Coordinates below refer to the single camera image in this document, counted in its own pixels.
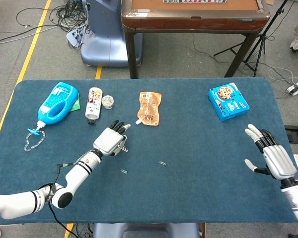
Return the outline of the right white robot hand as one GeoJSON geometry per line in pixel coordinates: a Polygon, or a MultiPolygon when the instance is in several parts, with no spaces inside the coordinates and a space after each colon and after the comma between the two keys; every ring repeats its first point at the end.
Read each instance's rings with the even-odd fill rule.
{"type": "Polygon", "coordinates": [[[244,162],[250,170],[254,173],[270,175],[280,181],[294,177],[297,170],[290,156],[285,148],[278,144],[271,132],[258,129],[253,124],[249,124],[244,131],[259,149],[266,164],[266,167],[260,168],[249,159],[245,159],[244,162]]]}

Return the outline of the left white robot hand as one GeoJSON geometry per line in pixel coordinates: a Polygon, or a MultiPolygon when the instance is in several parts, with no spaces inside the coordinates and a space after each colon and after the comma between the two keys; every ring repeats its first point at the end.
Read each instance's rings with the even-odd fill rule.
{"type": "Polygon", "coordinates": [[[93,150],[100,158],[105,156],[117,156],[121,151],[128,152],[125,147],[127,136],[124,132],[130,128],[130,124],[113,121],[109,127],[96,138],[93,150]]]}

